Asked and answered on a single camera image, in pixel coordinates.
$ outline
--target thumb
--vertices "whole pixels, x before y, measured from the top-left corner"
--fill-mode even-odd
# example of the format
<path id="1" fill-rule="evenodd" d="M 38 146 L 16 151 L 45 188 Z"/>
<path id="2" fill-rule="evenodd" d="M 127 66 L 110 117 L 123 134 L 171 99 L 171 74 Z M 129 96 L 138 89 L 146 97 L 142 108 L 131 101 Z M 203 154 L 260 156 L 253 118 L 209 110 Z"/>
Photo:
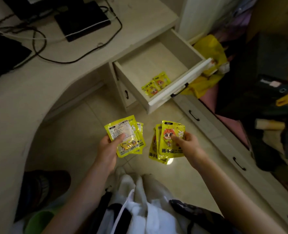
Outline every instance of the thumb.
<path id="1" fill-rule="evenodd" d="M 114 146 L 118 146 L 126 137 L 126 134 L 122 133 L 121 135 L 119 135 L 114 141 L 112 141 L 111 143 Z"/>
<path id="2" fill-rule="evenodd" d="M 185 140 L 183 140 L 182 138 L 177 137 L 176 135 L 172 135 L 171 139 L 178 143 L 180 146 L 184 143 Z"/>

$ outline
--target white flower illustration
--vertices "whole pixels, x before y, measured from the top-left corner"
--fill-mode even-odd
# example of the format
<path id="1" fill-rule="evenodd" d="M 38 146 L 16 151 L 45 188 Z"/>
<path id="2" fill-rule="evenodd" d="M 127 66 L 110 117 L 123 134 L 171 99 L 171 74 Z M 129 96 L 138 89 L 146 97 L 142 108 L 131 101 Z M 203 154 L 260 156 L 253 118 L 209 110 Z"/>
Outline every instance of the white flower illustration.
<path id="1" fill-rule="evenodd" d="M 179 132 L 178 132 L 178 137 L 179 137 L 179 138 L 182 138 L 183 135 L 184 135 L 184 131 L 180 131 L 180 130 L 179 130 Z"/>

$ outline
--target pink mattress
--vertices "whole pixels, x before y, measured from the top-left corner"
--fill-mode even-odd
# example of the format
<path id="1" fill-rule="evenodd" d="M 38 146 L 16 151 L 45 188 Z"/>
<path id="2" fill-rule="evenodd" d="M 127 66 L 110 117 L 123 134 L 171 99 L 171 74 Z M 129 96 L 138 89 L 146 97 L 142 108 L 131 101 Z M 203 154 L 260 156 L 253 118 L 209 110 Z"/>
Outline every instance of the pink mattress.
<path id="1" fill-rule="evenodd" d="M 211 112 L 215 112 L 215 106 L 217 104 L 217 95 L 218 95 L 218 84 L 210 88 L 204 96 L 200 98 L 200 100 L 210 109 Z M 222 117 L 216 115 L 217 118 L 220 119 L 221 122 L 226 125 L 226 127 L 232 131 L 233 134 L 248 147 L 248 141 L 246 135 L 242 129 L 241 123 L 239 121 L 235 121 L 230 118 Z"/>

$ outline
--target forearm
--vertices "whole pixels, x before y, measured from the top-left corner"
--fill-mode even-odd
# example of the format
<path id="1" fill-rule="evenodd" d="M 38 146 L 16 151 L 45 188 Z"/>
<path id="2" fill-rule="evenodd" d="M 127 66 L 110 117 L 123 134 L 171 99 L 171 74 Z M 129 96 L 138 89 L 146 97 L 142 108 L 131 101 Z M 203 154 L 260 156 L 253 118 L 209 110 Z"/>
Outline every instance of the forearm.
<path id="1" fill-rule="evenodd" d="M 244 233 L 285 233 L 209 158 L 197 170 L 226 219 Z"/>
<path id="2" fill-rule="evenodd" d="M 97 208 L 109 175 L 106 165 L 94 163 L 76 192 L 51 220 L 43 234 L 72 234 Z"/>

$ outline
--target white drawstring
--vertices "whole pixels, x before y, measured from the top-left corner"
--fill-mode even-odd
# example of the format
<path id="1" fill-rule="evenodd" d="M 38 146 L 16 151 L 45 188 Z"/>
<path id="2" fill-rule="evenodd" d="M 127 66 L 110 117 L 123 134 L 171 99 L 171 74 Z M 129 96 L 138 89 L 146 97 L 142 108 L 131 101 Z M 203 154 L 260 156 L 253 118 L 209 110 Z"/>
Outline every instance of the white drawstring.
<path id="1" fill-rule="evenodd" d="M 112 227 L 112 230 L 111 230 L 110 234 L 114 234 L 114 233 L 115 233 L 116 227 L 117 227 L 118 222 L 119 222 L 119 220 L 120 220 L 120 218 L 121 218 L 121 215 L 122 215 L 122 213 L 123 213 L 123 210 L 125 209 L 127 203 L 129 202 L 129 200 L 130 200 L 131 195 L 133 194 L 133 192 L 134 192 L 134 189 L 132 189 L 132 190 L 130 191 L 128 197 L 126 198 L 125 203 L 124 203 L 123 206 L 121 207 L 121 209 L 120 209 L 120 211 L 119 211 L 119 213 L 118 213 L 118 216 L 117 216 L 117 218 L 116 218 L 116 221 L 115 221 L 115 223 L 114 223 L 114 226 Z"/>

